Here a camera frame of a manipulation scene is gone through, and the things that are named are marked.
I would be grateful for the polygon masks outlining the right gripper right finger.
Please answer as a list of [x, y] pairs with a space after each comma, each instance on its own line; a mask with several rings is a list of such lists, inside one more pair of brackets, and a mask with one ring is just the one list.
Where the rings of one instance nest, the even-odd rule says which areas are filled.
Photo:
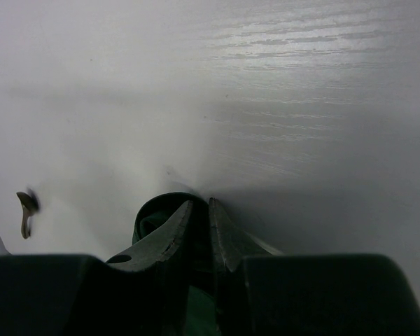
[[223, 335], [420, 335], [402, 270], [376, 254], [272, 255], [209, 201]]

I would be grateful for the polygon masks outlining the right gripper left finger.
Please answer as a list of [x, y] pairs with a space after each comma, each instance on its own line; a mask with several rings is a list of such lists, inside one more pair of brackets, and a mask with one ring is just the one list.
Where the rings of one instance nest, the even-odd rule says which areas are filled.
[[0, 256], [0, 335], [182, 335], [187, 201], [103, 262], [91, 255]]

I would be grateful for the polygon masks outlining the dark green cloth napkin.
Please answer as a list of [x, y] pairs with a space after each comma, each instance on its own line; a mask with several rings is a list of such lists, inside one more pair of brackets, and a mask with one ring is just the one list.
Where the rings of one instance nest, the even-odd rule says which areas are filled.
[[229, 218], [217, 199], [171, 192], [145, 203], [133, 245], [155, 269], [165, 303], [156, 335], [284, 335], [284, 309], [270, 250]]

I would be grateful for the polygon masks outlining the brown wooden spoon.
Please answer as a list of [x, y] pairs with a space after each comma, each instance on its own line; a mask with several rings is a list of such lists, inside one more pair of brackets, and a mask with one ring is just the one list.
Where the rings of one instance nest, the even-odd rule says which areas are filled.
[[22, 206], [21, 235], [23, 239], [28, 239], [31, 235], [29, 219], [41, 210], [41, 205], [32, 189], [28, 189], [26, 192], [16, 192], [16, 195]]

